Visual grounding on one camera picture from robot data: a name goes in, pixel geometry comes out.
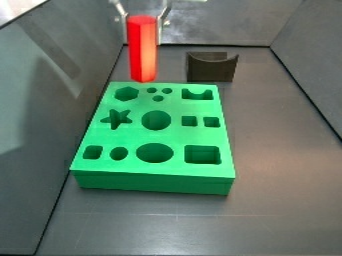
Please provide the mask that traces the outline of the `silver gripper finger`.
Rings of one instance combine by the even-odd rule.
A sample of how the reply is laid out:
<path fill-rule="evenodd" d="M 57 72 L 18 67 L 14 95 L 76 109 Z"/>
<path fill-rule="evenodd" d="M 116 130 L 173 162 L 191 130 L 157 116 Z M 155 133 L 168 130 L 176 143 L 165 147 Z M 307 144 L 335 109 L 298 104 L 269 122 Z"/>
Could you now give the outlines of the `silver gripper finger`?
<path fill-rule="evenodd" d="M 171 11 L 171 8 L 172 8 L 172 0 L 163 0 L 163 9 L 161 9 L 160 14 L 156 16 L 159 27 L 163 27 L 165 18 L 168 16 L 169 11 Z"/>
<path fill-rule="evenodd" d="M 127 11 L 121 5 L 120 0 L 108 0 L 108 3 L 112 4 L 119 12 L 120 18 L 121 18 L 121 22 L 125 22 L 125 18 L 127 18 Z"/>

